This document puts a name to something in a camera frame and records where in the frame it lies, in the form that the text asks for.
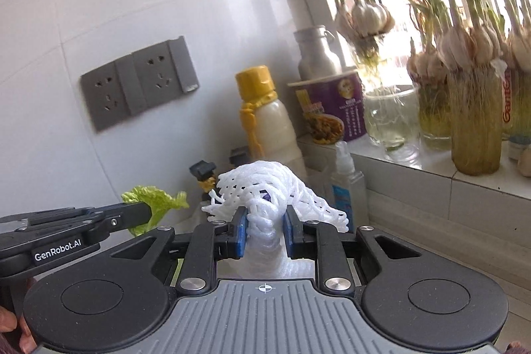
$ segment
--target silver bolt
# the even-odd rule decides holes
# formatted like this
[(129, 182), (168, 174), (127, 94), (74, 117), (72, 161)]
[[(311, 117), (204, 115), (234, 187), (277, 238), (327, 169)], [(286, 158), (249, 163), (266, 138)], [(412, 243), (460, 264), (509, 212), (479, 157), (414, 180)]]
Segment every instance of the silver bolt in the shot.
[(325, 282), (327, 288), (334, 291), (345, 291), (350, 288), (350, 281), (344, 277), (331, 277)]
[(181, 281), (181, 288), (189, 291), (197, 291), (206, 286), (206, 282), (200, 277), (187, 277)]

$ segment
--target window sill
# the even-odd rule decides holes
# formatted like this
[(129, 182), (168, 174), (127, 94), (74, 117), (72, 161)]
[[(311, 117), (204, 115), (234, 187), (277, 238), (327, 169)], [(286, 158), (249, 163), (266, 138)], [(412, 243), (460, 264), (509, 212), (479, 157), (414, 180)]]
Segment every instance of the window sill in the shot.
[[(334, 146), (309, 135), (298, 143), (334, 166)], [(507, 143), (499, 171), (481, 177), (457, 172), (450, 151), (421, 146), (416, 162), (398, 164), (368, 136), (348, 147), (366, 178), (373, 223), (531, 290), (531, 179), (508, 159)]]

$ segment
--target gray ribbed plate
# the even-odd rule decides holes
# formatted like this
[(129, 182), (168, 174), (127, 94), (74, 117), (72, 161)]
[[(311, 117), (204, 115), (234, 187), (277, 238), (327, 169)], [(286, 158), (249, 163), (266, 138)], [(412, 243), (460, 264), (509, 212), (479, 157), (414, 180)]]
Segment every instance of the gray ribbed plate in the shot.
[[(40, 347), (35, 354), (50, 354)], [(152, 335), (116, 354), (413, 354), (375, 332), (352, 301), (304, 281), (219, 282), (181, 299)], [(491, 345), (468, 351), (497, 354)]]

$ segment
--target gray wall socket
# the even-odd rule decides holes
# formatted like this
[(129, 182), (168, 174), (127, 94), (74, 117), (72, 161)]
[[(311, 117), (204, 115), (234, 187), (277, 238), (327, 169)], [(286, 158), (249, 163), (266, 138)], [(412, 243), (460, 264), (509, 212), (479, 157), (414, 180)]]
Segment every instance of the gray wall socket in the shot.
[(183, 36), (87, 72), (80, 83), (96, 131), (199, 87)]

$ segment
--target clear spray bottle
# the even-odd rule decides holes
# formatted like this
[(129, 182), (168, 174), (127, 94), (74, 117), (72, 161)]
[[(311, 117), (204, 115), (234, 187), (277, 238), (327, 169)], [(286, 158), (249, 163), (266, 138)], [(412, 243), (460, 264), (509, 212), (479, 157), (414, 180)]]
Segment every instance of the clear spray bottle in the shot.
[(347, 214), (348, 231), (368, 225), (367, 188), (365, 177), (354, 168), (346, 142), (336, 143), (336, 170), (330, 176), (336, 209)]

